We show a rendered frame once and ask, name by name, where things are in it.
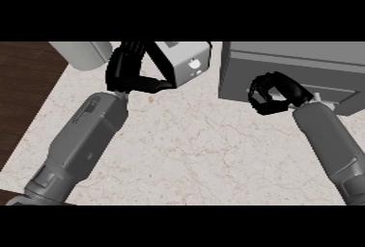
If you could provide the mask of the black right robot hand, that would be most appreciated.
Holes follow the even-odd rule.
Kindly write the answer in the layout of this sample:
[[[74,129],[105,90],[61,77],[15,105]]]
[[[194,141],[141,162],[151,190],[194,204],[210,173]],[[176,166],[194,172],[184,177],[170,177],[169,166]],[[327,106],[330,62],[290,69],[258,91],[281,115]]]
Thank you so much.
[[[275,89],[284,99],[275,99],[269,90]],[[264,116],[289,110],[290,105],[300,107],[314,100],[314,94],[305,86],[284,73],[275,71],[253,80],[249,101],[258,113]]]

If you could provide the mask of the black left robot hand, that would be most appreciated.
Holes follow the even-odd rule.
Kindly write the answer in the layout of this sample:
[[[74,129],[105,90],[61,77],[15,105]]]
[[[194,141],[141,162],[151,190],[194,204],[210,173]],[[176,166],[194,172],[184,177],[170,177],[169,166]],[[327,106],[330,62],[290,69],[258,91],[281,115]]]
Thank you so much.
[[[156,94],[173,89],[169,81],[141,75],[147,45],[147,41],[123,41],[114,49],[105,70],[105,84],[110,91]]]

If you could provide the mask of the grey drawer cabinet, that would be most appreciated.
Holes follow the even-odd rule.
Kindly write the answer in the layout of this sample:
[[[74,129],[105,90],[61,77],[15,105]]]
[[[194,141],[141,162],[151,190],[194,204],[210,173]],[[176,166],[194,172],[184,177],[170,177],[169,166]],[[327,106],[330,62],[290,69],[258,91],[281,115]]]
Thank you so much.
[[[275,71],[320,93],[339,115],[365,110],[365,42],[225,41],[219,98],[249,101],[255,78]]]

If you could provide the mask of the pale grey rounded appliance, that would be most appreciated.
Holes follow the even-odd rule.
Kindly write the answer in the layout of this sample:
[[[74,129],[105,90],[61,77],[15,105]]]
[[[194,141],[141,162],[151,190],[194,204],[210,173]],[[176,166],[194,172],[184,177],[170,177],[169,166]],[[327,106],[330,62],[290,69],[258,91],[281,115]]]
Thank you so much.
[[[71,66],[82,71],[98,69],[113,54],[110,41],[51,41],[51,45]]]

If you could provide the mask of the white box with apple print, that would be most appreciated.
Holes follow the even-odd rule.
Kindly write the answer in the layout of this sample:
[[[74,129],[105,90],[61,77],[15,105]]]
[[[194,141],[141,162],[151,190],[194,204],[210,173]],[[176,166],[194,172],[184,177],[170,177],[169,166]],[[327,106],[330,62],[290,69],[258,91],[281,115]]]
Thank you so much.
[[[194,79],[210,67],[209,41],[153,41],[147,54],[175,88]]]

